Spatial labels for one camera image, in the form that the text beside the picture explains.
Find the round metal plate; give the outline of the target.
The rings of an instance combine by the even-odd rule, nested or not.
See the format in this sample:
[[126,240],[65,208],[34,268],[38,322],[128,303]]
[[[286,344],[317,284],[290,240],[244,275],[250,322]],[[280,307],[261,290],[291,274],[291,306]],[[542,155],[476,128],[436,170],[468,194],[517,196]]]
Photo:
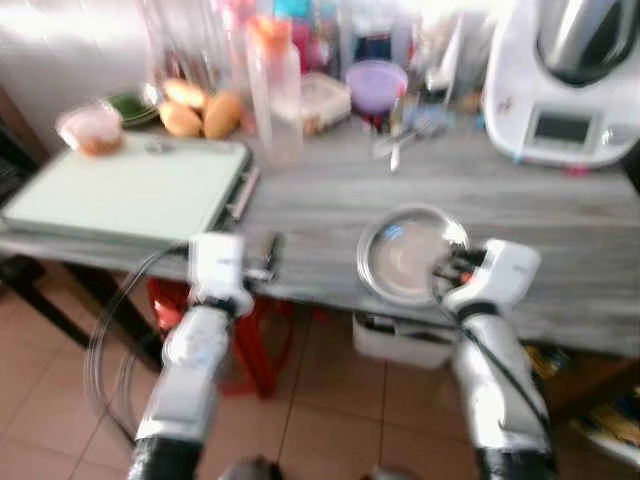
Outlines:
[[381,216],[361,234],[358,278],[376,297],[403,307],[425,307],[433,296],[433,255],[444,246],[468,247],[465,227],[448,212],[411,204]]

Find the white plastic tub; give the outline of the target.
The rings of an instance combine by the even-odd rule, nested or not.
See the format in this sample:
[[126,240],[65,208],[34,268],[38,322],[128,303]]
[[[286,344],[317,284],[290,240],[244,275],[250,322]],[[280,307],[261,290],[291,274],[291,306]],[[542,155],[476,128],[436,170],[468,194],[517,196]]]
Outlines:
[[430,370],[447,364],[454,352],[457,333],[451,326],[355,314],[352,340],[362,356]]

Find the red plastic stool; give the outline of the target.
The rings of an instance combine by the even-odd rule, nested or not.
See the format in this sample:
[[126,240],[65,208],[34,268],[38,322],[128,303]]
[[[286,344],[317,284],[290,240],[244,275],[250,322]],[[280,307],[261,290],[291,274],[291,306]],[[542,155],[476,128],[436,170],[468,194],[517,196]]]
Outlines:
[[[152,310],[157,317],[157,326],[168,334],[182,320],[188,300],[189,287],[179,282],[161,280],[151,276],[146,280],[146,292]],[[265,326],[280,321],[284,338],[278,347],[269,346]],[[232,352],[239,369],[238,381],[224,381],[221,393],[229,396],[255,394],[260,399],[274,396],[278,380],[289,355],[294,339],[293,307],[291,303],[274,298],[257,297],[251,314],[242,317],[233,335]]]

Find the metal kitchen utensil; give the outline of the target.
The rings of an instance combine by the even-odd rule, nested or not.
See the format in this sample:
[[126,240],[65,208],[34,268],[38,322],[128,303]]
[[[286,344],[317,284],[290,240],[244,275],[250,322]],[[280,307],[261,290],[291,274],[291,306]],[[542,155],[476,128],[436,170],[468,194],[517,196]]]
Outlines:
[[389,172],[397,173],[404,148],[447,132],[453,116],[440,106],[413,106],[394,110],[389,120],[389,131],[372,137],[370,154],[374,160],[387,161]]

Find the golden bread roll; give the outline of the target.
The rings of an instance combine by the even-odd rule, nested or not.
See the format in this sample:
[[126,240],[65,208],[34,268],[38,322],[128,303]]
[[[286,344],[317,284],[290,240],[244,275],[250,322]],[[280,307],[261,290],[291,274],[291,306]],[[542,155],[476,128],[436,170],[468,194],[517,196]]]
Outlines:
[[198,138],[204,136],[204,119],[197,111],[179,102],[164,101],[156,106],[161,123],[175,137]]
[[211,96],[204,108],[204,136],[224,140],[238,128],[243,115],[241,93],[223,90]]
[[204,110],[210,100],[209,91],[186,79],[165,79],[161,82],[161,90],[166,101],[193,110]]

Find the clear bottle orange cap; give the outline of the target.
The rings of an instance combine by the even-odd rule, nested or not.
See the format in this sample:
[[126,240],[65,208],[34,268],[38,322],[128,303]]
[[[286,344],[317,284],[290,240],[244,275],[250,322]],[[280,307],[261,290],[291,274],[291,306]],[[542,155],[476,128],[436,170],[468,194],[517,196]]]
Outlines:
[[244,60],[253,122],[266,169],[282,172],[300,160],[305,133],[301,123],[301,60],[288,20],[255,15],[244,31]]

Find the clear plastic food box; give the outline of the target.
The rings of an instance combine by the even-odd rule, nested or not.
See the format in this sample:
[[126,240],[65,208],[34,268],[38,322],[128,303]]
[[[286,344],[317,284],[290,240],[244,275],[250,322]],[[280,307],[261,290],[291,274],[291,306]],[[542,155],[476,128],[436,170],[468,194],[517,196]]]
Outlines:
[[351,113],[351,90],[346,83],[311,72],[302,74],[300,87],[298,119],[305,136],[324,132]]

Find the pale green glass board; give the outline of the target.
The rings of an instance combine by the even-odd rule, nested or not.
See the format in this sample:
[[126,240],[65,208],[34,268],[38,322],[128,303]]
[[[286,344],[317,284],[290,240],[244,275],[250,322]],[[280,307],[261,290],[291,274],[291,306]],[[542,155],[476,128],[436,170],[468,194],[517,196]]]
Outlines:
[[108,156],[55,157],[0,220],[24,232],[164,246],[236,224],[259,175],[241,142],[128,133]]

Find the purple plastic bowl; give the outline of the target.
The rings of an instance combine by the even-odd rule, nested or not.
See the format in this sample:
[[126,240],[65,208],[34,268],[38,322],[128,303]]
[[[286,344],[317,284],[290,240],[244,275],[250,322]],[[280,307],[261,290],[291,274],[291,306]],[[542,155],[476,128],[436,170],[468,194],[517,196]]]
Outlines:
[[364,60],[346,70],[344,82],[351,91],[353,109],[358,113],[383,114],[393,110],[407,90],[408,76],[390,61]]

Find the white kitchen cooking machine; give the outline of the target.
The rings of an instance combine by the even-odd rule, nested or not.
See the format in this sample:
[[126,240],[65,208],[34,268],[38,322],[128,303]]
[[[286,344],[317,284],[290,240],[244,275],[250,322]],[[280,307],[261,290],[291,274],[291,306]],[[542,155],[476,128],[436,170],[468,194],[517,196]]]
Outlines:
[[513,0],[486,68],[490,141],[524,163],[617,163],[640,140],[639,33],[639,0]]

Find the grey robot torso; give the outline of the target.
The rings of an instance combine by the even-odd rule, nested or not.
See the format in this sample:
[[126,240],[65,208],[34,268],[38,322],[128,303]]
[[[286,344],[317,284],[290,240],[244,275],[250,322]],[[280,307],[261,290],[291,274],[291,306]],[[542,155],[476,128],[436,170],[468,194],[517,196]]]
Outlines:
[[216,480],[284,480],[284,475],[279,463],[264,456],[252,456],[230,463]]

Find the green plate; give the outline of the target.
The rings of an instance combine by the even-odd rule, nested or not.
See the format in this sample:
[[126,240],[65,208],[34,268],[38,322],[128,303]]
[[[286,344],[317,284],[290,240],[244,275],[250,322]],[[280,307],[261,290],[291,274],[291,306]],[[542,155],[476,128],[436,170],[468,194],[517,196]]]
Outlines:
[[142,93],[113,93],[105,97],[105,102],[120,115],[125,129],[145,128],[159,119],[154,102],[146,99]]

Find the yellow packet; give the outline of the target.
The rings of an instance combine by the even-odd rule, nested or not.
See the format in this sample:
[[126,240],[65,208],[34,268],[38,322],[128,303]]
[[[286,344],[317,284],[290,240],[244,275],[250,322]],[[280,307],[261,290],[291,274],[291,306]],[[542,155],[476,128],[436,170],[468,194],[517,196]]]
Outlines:
[[639,394],[614,398],[599,404],[584,416],[573,420],[573,426],[581,433],[599,436],[608,442],[628,447],[639,447],[640,443],[640,398]]

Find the pink food container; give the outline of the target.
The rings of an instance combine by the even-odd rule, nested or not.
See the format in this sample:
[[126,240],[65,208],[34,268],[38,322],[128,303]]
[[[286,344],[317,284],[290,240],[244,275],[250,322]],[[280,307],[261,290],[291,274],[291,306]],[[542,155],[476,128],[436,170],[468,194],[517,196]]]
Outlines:
[[55,129],[70,150],[87,156],[115,154],[125,142],[122,116],[105,102],[65,111],[56,119]]

